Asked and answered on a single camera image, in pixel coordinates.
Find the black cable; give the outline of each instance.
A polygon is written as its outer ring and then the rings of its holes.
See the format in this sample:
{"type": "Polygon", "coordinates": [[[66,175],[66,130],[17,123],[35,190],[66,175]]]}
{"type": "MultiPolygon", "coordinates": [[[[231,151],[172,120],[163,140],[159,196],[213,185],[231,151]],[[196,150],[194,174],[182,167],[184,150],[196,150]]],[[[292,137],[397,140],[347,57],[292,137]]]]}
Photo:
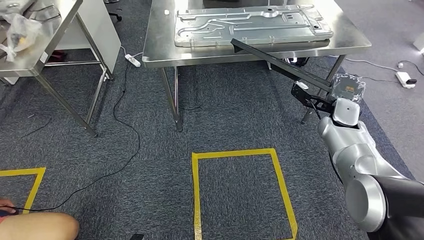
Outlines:
{"type": "MultiPolygon", "coordinates": [[[[321,65],[318,65],[318,64],[316,64],[316,63],[312,63],[312,65],[315,65],[315,66],[317,66],[317,67],[319,67],[319,68],[322,68],[322,69],[325,69],[325,70],[329,70],[329,69],[330,69],[330,68],[328,68],[328,67],[321,66],[321,65]]],[[[351,74],[351,73],[347,73],[347,74],[353,75],[353,76],[358,77],[358,78],[370,79],[370,80],[373,80],[373,81],[376,81],[376,82],[389,82],[389,83],[401,84],[399,81],[380,80],[380,79],[375,79],[375,78],[372,78],[372,77],[369,77],[369,76],[359,76],[359,75],[357,75],[357,74],[351,74]]]]}
{"type": "Polygon", "coordinates": [[[369,76],[357,76],[357,77],[363,78],[363,79],[371,79],[371,80],[376,81],[376,82],[389,82],[389,83],[401,84],[399,81],[380,80],[380,79],[374,79],[374,78],[369,77],[369,76]]]}
{"type": "Polygon", "coordinates": [[[97,178],[95,181],[93,181],[92,183],[90,183],[89,185],[87,185],[87,186],[85,186],[85,187],[83,187],[83,188],[80,188],[80,189],[78,189],[78,190],[76,190],[76,191],[74,191],[73,193],[71,193],[71,195],[64,201],[64,202],[62,202],[61,204],[59,204],[58,206],[55,206],[55,207],[51,207],[51,208],[45,208],[45,209],[26,209],[26,208],[21,208],[21,207],[12,207],[12,206],[0,206],[0,208],[11,208],[11,209],[16,209],[16,210],[27,210],[27,211],[32,211],[32,212],[43,212],[43,211],[47,211],[47,210],[55,210],[55,209],[57,209],[57,208],[59,208],[59,207],[61,207],[62,205],[64,205],[69,199],[71,199],[71,197],[74,195],[74,194],[76,194],[76,193],[78,193],[78,192],[80,192],[80,191],[82,191],[82,190],[85,190],[85,189],[87,189],[87,188],[89,188],[89,187],[91,187],[92,185],[94,185],[95,183],[97,183],[98,181],[100,181],[101,179],[104,179],[104,178],[107,178],[107,177],[109,177],[109,176],[112,176],[112,175],[115,175],[115,174],[117,174],[117,173],[119,173],[119,172],[121,172],[122,170],[124,170],[127,166],[128,166],[128,164],[131,162],[131,160],[133,160],[133,158],[137,155],[137,154],[139,154],[139,151],[140,151],[140,148],[141,148],[141,141],[140,141],[140,134],[139,134],[139,132],[133,127],[133,126],[131,126],[131,125],[129,125],[128,123],[126,123],[126,122],[123,122],[123,121],[121,121],[121,120],[119,120],[118,118],[117,118],[117,116],[116,116],[116,113],[115,113],[115,110],[116,110],[116,107],[117,107],[117,105],[121,102],[121,100],[122,100],[122,98],[124,97],[124,95],[125,95],[125,93],[126,93],[126,90],[127,90],[127,73],[128,73],[128,66],[129,66],[129,62],[127,61],[127,63],[126,63],[126,69],[125,69],[125,80],[124,80],[124,88],[123,88],[123,90],[122,90],[122,95],[120,96],[120,98],[119,98],[119,100],[115,103],[115,106],[113,106],[113,117],[115,118],[115,120],[116,121],[118,121],[119,123],[121,123],[121,124],[123,124],[123,125],[125,125],[125,126],[127,126],[127,127],[129,127],[129,128],[131,128],[136,134],[137,134],[137,139],[138,139],[138,148],[137,148],[137,151],[135,151],[135,153],[129,158],[129,160],[125,163],[125,165],[123,166],[123,167],[121,167],[119,170],[117,170],[117,171],[114,171],[114,172],[112,172],[112,173],[109,173],[109,174],[106,174],[106,175],[103,175],[103,176],[101,176],[101,177],[99,177],[99,178],[97,178]]]}
{"type": "Polygon", "coordinates": [[[419,67],[418,67],[415,63],[413,63],[413,62],[411,62],[411,61],[408,61],[408,60],[402,60],[402,61],[398,62],[397,64],[399,65],[400,63],[410,63],[410,64],[414,65],[414,66],[416,67],[416,69],[418,70],[418,72],[419,72],[421,75],[423,75],[423,76],[424,76],[424,73],[420,70],[420,68],[419,68],[419,67]]]}
{"type": "Polygon", "coordinates": [[[51,121],[52,121],[52,117],[50,117],[50,118],[48,119],[47,123],[46,123],[46,124],[44,124],[43,126],[41,126],[41,127],[37,128],[37,129],[35,129],[34,131],[32,131],[32,132],[30,132],[30,133],[27,133],[27,134],[25,134],[25,135],[21,136],[20,138],[21,138],[21,139],[23,139],[23,138],[25,138],[25,137],[27,137],[27,136],[29,136],[29,135],[31,135],[31,134],[33,134],[33,133],[35,133],[35,132],[37,132],[37,131],[39,131],[39,130],[41,130],[41,129],[45,128],[45,127],[47,127],[47,125],[49,125],[49,123],[50,123],[51,121]]]}
{"type": "Polygon", "coordinates": [[[331,157],[330,152],[328,152],[328,157],[330,159],[330,163],[331,163],[332,169],[334,170],[334,173],[337,175],[338,180],[343,184],[342,178],[340,177],[339,173],[336,170],[336,167],[334,166],[333,158],[331,157]]]}
{"type": "Polygon", "coordinates": [[[178,108],[182,109],[182,110],[191,111],[191,110],[195,110],[195,109],[202,109],[202,106],[194,106],[194,107],[190,107],[190,108],[185,108],[185,107],[179,106],[178,108]]]}
{"type": "Polygon", "coordinates": [[[318,116],[319,120],[321,120],[320,112],[318,112],[318,110],[317,110],[317,108],[315,107],[315,105],[314,105],[314,104],[311,102],[311,100],[309,100],[309,99],[306,99],[306,101],[308,101],[308,102],[312,105],[313,109],[315,110],[316,115],[318,116]]]}

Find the floor marking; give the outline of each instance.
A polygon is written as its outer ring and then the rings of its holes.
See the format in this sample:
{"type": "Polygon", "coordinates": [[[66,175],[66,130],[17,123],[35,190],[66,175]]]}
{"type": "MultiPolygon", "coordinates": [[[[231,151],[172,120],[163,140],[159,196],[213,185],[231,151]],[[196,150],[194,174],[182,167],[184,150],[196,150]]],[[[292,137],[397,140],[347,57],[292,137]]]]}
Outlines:
{"type": "MultiPolygon", "coordinates": [[[[44,172],[46,171],[45,167],[39,168],[29,168],[29,169],[16,169],[16,170],[0,170],[0,177],[12,177],[12,176],[21,176],[21,175],[36,175],[34,184],[32,185],[31,191],[29,192],[28,199],[26,200],[24,209],[31,209],[33,206],[34,199],[36,198],[37,191],[43,179],[44,172]]],[[[30,211],[23,210],[22,214],[29,214],[30,211]]]]}
{"type": "Polygon", "coordinates": [[[298,234],[298,223],[296,222],[295,212],[293,211],[292,203],[290,202],[289,192],[284,181],[283,171],[280,167],[280,162],[277,157],[277,152],[274,148],[261,148],[250,150],[237,151],[219,151],[205,153],[191,153],[191,166],[193,170],[193,191],[194,191],[194,240],[202,240],[202,221],[201,221],[201,206],[200,206],[200,186],[199,186],[199,159],[215,159],[228,157],[243,157],[252,155],[269,154],[272,158],[275,174],[278,179],[278,186],[284,202],[285,211],[287,212],[288,223],[290,224],[292,238],[284,240],[295,240],[298,234]]]}

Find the human hand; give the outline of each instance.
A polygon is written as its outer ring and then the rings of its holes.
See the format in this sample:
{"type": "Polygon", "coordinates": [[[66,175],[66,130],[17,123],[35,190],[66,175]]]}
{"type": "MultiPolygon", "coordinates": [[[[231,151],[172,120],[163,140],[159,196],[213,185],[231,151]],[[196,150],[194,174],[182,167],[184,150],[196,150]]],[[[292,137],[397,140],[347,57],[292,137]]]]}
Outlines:
{"type": "Polygon", "coordinates": [[[16,210],[11,208],[11,207],[14,207],[14,206],[15,205],[9,199],[0,197],[0,210],[1,211],[6,211],[8,213],[14,214],[16,212],[16,210]]]}

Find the gray carpet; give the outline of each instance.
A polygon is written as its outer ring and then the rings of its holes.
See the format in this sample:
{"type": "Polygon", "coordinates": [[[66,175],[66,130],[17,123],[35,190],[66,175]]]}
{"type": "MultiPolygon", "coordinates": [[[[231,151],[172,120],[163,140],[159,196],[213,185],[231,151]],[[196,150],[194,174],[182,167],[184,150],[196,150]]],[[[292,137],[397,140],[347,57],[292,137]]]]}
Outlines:
{"type": "MultiPolygon", "coordinates": [[[[123,0],[117,7],[123,9],[123,21],[115,25],[122,45],[138,53],[150,4],[123,0]]],[[[70,52],[69,58],[80,55],[70,52]]],[[[0,87],[0,170],[47,167],[33,208],[57,206],[73,191],[121,168],[137,150],[137,135],[113,118],[126,64],[121,55],[115,80],[102,90],[93,118],[96,138],[34,79],[0,87]],[[22,138],[49,118],[45,128],[22,138]]],[[[324,77],[329,66],[328,59],[314,58],[305,69],[324,77]]],[[[46,68],[44,74],[86,114],[101,74],[98,66],[46,68]]],[[[147,240],[194,239],[191,153],[257,148],[276,149],[298,223],[297,239],[366,239],[348,217],[343,188],[317,134],[318,119],[300,125],[305,109],[290,95],[289,79],[269,71],[262,61],[181,67],[179,77],[181,107],[201,107],[181,110],[181,133],[175,131],[159,73],[130,66],[126,96],[116,115],[140,132],[141,149],[122,172],[58,209],[80,222],[79,240],[128,240],[136,233],[147,240]]],[[[366,104],[362,120],[381,154],[411,177],[366,104]]],[[[202,161],[203,239],[290,237],[268,157],[202,161]]],[[[0,187],[0,196],[22,205],[30,184],[28,177],[0,177],[0,185],[8,186],[0,187]]]]}

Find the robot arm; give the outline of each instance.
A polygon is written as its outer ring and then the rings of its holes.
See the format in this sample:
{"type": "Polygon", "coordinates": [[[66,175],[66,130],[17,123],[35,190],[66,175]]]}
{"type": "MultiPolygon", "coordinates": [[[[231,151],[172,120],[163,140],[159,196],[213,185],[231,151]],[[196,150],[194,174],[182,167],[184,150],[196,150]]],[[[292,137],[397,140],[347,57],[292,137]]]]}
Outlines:
{"type": "Polygon", "coordinates": [[[359,112],[357,103],[338,98],[334,112],[318,124],[350,216],[372,240],[424,239],[424,185],[380,155],[359,112]]]}

